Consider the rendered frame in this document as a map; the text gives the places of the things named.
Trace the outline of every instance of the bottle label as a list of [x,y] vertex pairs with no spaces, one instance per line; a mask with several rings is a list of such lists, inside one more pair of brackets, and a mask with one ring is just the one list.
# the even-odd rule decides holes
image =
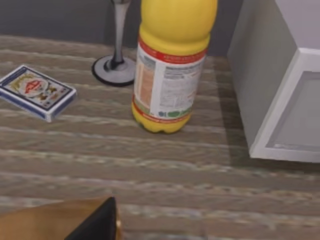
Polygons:
[[158,52],[139,39],[133,104],[145,118],[176,123],[187,118],[197,93],[206,51],[189,56]]

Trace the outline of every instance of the red stripe on label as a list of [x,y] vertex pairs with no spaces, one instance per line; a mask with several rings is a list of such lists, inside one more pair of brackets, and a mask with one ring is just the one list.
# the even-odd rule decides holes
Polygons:
[[139,37],[139,45],[150,56],[169,64],[191,64],[201,60],[207,53],[207,49],[205,49],[197,54],[188,56],[176,56],[165,54],[149,47],[147,44],[144,43],[141,37]]
[[153,116],[150,116],[148,114],[145,114],[143,111],[140,110],[140,108],[136,105],[136,101],[135,101],[135,95],[133,95],[133,100],[132,100],[133,106],[135,108],[135,110],[142,115],[144,118],[155,122],[155,123],[159,123],[159,124],[174,124],[174,123],[178,123],[181,122],[182,120],[185,120],[189,115],[180,117],[180,118],[176,118],[176,119],[170,119],[170,120],[165,120],[165,119],[159,119]]

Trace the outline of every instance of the blue and white box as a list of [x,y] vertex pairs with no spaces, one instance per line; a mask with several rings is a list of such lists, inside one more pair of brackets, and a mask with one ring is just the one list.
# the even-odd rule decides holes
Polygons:
[[25,65],[0,79],[0,98],[49,123],[76,96],[73,87]]

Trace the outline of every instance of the bottle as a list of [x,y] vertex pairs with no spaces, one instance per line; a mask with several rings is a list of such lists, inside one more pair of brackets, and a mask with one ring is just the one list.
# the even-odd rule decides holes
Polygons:
[[190,119],[218,0],[142,0],[132,113],[150,132]]

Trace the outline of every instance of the wooden table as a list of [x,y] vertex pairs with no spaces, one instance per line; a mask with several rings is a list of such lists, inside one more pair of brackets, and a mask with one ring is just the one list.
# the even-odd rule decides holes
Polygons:
[[67,201],[0,216],[0,240],[62,240],[106,199]]

